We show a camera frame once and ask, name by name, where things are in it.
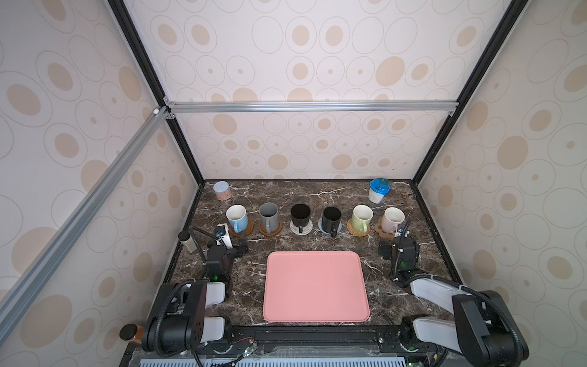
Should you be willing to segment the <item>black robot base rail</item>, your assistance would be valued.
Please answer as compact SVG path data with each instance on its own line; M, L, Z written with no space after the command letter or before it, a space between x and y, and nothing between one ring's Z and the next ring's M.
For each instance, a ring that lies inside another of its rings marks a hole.
M383 326L234 327L229 341L161 358L133 344L122 366L442 366L449 351Z

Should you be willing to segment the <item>blue handled white mug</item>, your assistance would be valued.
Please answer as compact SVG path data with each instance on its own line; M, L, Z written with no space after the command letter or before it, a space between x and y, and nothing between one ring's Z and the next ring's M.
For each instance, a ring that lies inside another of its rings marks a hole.
M226 217L235 233L246 231L249 226L249 218L243 205L233 205L226 211Z

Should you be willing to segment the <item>rattan woven coaster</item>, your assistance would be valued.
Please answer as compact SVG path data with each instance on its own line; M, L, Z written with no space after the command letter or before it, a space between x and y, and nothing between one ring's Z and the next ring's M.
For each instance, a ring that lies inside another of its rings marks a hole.
M370 232L371 232L370 227L367 226L365 231L363 231L363 226L360 226L360 227L361 227L360 230L356 230L355 227L353 226L352 220L349 220L347 222L347 229L352 236L359 237L359 238L367 237L368 234L370 234Z

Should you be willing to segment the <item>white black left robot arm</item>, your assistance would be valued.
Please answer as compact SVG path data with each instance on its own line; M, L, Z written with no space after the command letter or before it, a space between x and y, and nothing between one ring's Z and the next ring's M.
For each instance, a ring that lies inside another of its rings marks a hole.
M161 358L195 353L211 343L232 344L229 318L207 316L206 309L229 297L234 261L248 252L245 240L232 243L225 223L212 233L191 226L178 234L178 240L200 254L204 275L160 286L144 327L142 349Z

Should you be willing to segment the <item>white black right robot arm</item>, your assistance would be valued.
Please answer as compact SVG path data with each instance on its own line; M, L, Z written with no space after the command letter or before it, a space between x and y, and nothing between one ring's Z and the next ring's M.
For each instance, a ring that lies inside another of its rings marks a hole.
M405 350L431 343L460 354L473 366L520 366L528 359L529 346L500 293L477 291L422 271L420 246L405 232L380 241L378 253L391 262L390 279L398 287L453 316L451 321L404 317L397 336Z

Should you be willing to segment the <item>grey mug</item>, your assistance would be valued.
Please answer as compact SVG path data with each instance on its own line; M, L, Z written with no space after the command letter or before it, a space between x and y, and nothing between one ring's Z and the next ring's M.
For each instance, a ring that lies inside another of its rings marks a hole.
M279 230L279 208L275 203L264 203L259 208L261 215L261 229L267 233L272 234Z

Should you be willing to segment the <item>black mug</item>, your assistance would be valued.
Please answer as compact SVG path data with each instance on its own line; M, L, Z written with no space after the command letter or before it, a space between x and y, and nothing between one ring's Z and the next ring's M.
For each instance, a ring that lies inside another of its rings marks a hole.
M342 212L334 206L329 206L324 209L322 218L331 221L341 221Z
M311 209L303 203L298 203L292 206L290 210L291 222L290 228L294 233L302 235L304 229L310 223Z

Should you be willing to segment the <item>cork paw coaster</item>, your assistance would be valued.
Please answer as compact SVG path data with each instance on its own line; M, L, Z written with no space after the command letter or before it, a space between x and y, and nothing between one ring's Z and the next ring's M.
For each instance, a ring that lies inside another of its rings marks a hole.
M375 225L375 231L378 234L379 238L382 239L382 240L385 240L385 241L393 241L394 238L395 238L395 233L394 232L392 232L392 233L385 232L382 229L382 224L381 223L377 223Z

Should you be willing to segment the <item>green mug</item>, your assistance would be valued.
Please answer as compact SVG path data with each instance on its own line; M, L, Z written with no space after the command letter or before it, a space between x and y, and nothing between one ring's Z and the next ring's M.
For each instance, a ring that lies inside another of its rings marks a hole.
M372 209L369 206L361 204L353 209L353 216L351 220L353 221L353 226L356 230L360 230L360 226L363 226L363 231L365 231L367 226L370 227L372 217Z

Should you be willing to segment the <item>blue woven coaster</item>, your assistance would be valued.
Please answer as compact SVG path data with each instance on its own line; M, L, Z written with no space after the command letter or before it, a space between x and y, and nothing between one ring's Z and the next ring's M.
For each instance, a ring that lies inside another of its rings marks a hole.
M331 221L321 218L318 221L318 228L322 233L336 238L342 229L342 223L340 221Z

